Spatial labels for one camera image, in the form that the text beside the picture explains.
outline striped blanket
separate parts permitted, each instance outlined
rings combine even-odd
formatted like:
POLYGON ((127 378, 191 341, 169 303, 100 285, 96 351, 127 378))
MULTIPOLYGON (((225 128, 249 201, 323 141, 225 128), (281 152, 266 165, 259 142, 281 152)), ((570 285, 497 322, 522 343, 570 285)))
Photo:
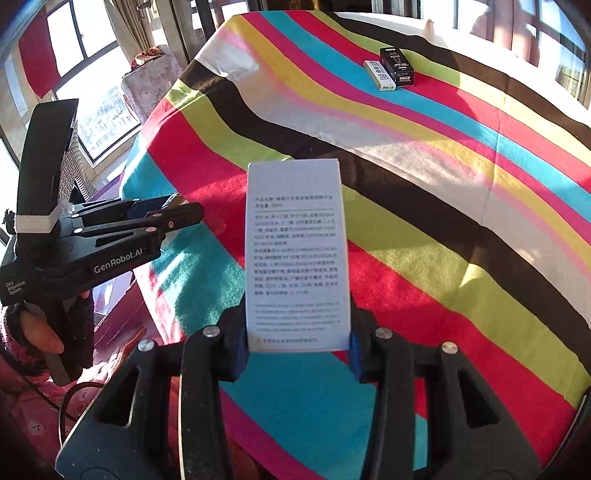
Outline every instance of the striped blanket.
MULTIPOLYGON (((546 463, 591 384, 587 112, 492 43, 391 18, 254 12, 204 46, 126 168, 124 197, 179 191, 206 212, 137 270, 142 292, 168 342, 215 323, 245 288, 247 165, 336 157, 357 304, 459 344, 546 463), (362 64, 384 46, 414 87, 377 91, 362 64)), ((222 388, 228 433, 280 480, 359 478, 375 387, 341 355, 252 355, 222 388)))

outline black cable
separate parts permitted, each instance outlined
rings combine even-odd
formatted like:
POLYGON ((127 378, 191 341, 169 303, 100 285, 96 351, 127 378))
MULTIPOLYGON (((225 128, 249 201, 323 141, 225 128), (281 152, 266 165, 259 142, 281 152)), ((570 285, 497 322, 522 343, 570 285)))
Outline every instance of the black cable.
MULTIPOLYGON (((59 411, 60 411, 60 407, 59 407, 59 406, 58 406, 56 403, 54 403, 54 402, 52 402, 51 400, 49 400, 49 398, 47 398, 47 397, 46 397, 46 396, 43 394, 43 392, 42 392, 41 390, 39 390, 39 388, 37 388, 37 386, 36 386, 34 383, 30 382, 28 379, 26 379, 26 377, 21 377, 21 378, 22 378, 22 379, 23 379, 23 380, 24 380, 24 381, 25 381, 25 382, 26 382, 26 383, 29 385, 29 387, 31 387, 31 388, 32 388, 32 389, 35 391, 35 393, 36 393, 37 395, 39 395, 39 397, 41 397, 43 400, 45 400, 47 403, 49 403, 50 407, 52 407, 52 408, 55 408, 57 412, 59 412, 59 411)), ((71 421, 76 421, 76 419, 75 419, 75 418, 74 418, 72 415, 69 415, 69 414, 68 414, 68 416, 67 416, 67 417, 68 417, 68 418, 69 418, 71 421)))
POLYGON ((86 387, 103 388, 103 384, 98 383, 98 382, 80 382, 80 383, 74 385, 73 387, 71 387, 71 389, 68 390, 66 395, 64 395, 64 398, 61 401, 61 407, 59 408, 60 421, 59 421, 59 427, 58 427, 58 434, 60 437, 60 446, 63 446, 64 442, 66 441, 66 417, 68 417, 72 421, 76 421, 70 415, 68 415, 68 412, 67 412, 68 404, 70 403, 70 400, 72 399, 72 397, 74 396, 74 394, 77 391, 81 390, 82 388, 86 388, 86 387))

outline metal bolt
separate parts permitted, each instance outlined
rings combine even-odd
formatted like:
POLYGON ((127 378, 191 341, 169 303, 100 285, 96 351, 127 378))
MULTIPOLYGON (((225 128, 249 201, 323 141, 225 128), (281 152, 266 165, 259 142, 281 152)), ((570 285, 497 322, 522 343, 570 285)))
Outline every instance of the metal bolt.
POLYGON ((154 348, 154 341, 149 338, 144 338, 140 340, 138 343, 138 350, 140 352, 149 352, 152 348, 154 348))
POLYGON ((448 355, 455 355, 459 350, 458 346, 453 342, 443 342, 441 344, 441 349, 443 353, 447 353, 448 355))
POLYGON ((220 327, 218 327, 217 325, 210 325, 210 326, 205 327, 203 329, 203 334, 207 338, 215 338, 220 334, 220 332, 221 332, 220 327))
POLYGON ((375 336, 384 340, 388 340, 392 338, 392 330, 388 327, 379 327, 375 329, 375 336))

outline small white box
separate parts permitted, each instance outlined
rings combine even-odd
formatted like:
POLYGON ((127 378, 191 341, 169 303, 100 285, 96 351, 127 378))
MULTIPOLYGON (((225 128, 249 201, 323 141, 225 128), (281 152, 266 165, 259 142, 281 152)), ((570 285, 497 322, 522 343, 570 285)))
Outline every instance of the small white box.
POLYGON ((382 67, 380 62, 376 60, 365 60, 363 68, 365 68, 374 79, 380 92, 396 89, 396 84, 392 80, 392 77, 386 72, 386 69, 382 67))

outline red curtain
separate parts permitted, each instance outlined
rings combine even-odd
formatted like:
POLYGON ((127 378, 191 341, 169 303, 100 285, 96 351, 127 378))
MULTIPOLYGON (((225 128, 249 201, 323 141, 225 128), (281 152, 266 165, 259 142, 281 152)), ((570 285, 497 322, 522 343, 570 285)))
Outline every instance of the red curtain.
POLYGON ((45 96, 60 80, 45 8, 27 27, 18 41, 18 47, 29 85, 37 96, 45 96))

